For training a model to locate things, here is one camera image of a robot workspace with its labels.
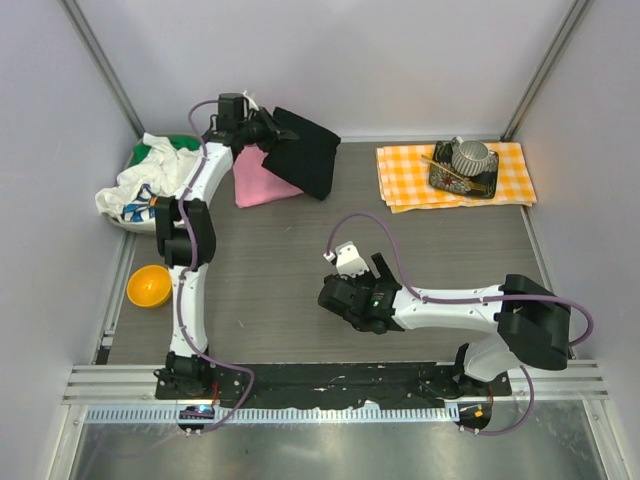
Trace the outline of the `black t shirt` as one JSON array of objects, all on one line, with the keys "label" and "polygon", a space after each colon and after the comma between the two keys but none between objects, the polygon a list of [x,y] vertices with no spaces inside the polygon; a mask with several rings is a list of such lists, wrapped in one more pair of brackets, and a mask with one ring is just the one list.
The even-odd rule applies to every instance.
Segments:
[{"label": "black t shirt", "polygon": [[325,200],[332,190],[341,138],[331,130],[281,107],[275,108],[273,116],[298,139],[276,144],[262,166],[314,199]]}]

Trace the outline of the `pink towel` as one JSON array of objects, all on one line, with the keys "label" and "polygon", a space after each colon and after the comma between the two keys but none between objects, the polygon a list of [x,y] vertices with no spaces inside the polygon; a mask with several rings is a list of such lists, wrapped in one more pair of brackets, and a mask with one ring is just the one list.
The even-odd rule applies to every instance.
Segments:
[{"label": "pink towel", "polygon": [[301,195],[302,190],[291,185],[262,166],[267,153],[257,146],[247,146],[233,165],[235,203],[249,208]]}]

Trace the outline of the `orange checkered cloth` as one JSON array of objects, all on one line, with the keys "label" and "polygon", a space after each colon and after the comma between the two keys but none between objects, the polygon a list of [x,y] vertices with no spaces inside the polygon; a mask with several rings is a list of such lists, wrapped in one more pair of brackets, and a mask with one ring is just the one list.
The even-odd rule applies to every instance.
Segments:
[{"label": "orange checkered cloth", "polygon": [[376,149],[378,183],[381,199],[393,213],[413,209],[447,209],[493,205],[531,206],[536,194],[525,158],[518,143],[490,143],[498,153],[497,190],[491,199],[477,199],[456,194],[460,180],[447,172],[441,178],[450,180],[449,190],[439,190],[429,184],[434,168],[427,160],[434,157],[435,146],[396,145]]}]

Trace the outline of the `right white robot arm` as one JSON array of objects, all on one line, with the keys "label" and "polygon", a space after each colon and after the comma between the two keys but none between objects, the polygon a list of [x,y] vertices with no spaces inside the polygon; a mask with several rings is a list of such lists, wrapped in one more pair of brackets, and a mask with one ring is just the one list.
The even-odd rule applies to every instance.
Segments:
[{"label": "right white robot arm", "polygon": [[318,303],[359,332],[442,328],[484,334],[459,348],[457,380],[489,383],[520,366],[567,366],[571,310],[526,276],[509,274],[501,284],[475,289],[429,290],[402,285],[379,254],[372,257],[373,273],[351,243],[324,258],[336,271],[325,277]]}]

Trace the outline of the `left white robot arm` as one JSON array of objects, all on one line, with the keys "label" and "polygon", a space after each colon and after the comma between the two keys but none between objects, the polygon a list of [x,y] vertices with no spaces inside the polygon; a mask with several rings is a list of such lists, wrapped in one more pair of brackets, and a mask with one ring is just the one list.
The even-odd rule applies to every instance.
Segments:
[{"label": "left white robot arm", "polygon": [[154,372],[156,397],[162,400],[202,398],[214,387],[216,363],[208,355],[204,294],[217,238],[209,203],[242,150],[250,145],[267,149],[298,135],[280,126],[263,107],[241,93],[223,93],[196,104],[217,112],[210,126],[197,133],[200,148],[193,168],[175,193],[159,196],[154,205],[159,255],[172,282],[172,336],[165,364]]}]

